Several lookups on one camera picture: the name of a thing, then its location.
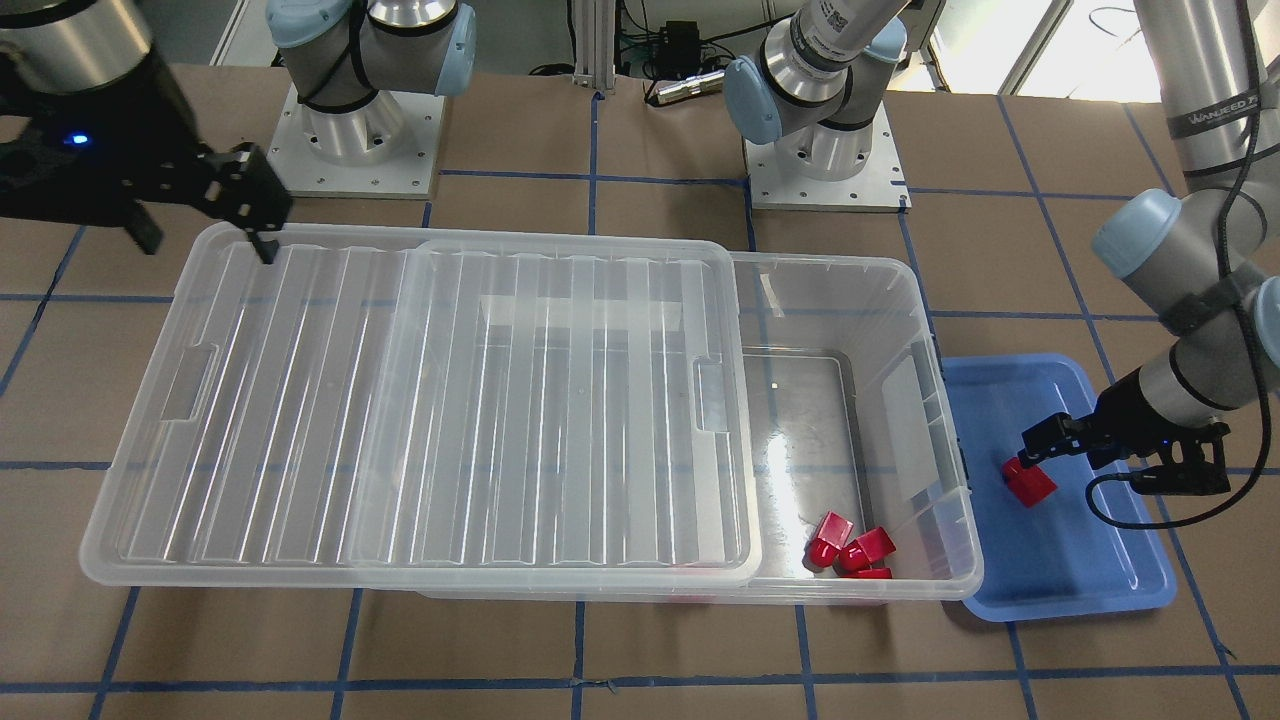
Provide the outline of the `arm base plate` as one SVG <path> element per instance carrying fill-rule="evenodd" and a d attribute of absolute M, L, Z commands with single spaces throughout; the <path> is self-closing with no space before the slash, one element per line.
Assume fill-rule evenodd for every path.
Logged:
<path fill-rule="evenodd" d="M 759 145 L 742 141 L 751 205 L 780 211 L 899 213 L 913 206 L 884 105 L 869 126 L 813 126 Z"/>
<path fill-rule="evenodd" d="M 268 159 L 294 197 L 429 200 L 447 100 L 381 91 L 346 114 L 300 102 L 289 87 Z"/>

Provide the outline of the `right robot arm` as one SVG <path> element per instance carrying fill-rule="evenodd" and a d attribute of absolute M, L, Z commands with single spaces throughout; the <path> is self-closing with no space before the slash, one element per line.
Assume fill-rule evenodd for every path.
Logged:
<path fill-rule="evenodd" d="M 461 1 L 270 1 L 271 41 L 291 73 L 317 155 L 365 164 L 393 146 L 390 94 L 458 96 L 476 18 Z M 163 232 L 151 202 L 239 228 L 261 263 L 293 205 L 268 151 L 219 152 L 132 1 L 5 1 L 3 215 L 123 229 L 147 255 Z"/>

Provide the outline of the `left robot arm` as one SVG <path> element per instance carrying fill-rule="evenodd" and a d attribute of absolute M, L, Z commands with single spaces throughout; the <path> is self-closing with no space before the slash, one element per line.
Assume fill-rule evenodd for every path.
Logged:
<path fill-rule="evenodd" d="M 1161 86 L 1187 193 L 1147 190 L 1096 233 L 1094 255 L 1174 337 L 1103 391 L 1082 418 L 1023 434 L 1009 473 L 1084 454 L 1093 468 L 1157 456 L 1130 478 L 1143 495 L 1229 488 L 1226 415 L 1277 388 L 1277 278 L 1253 261 L 1277 238 L 1277 85 L 1244 1 L 1134 5 Z M 724 100 L 739 133 L 768 145 L 797 132 L 869 126 L 905 46 L 901 1 L 809 1 L 733 59 Z"/>

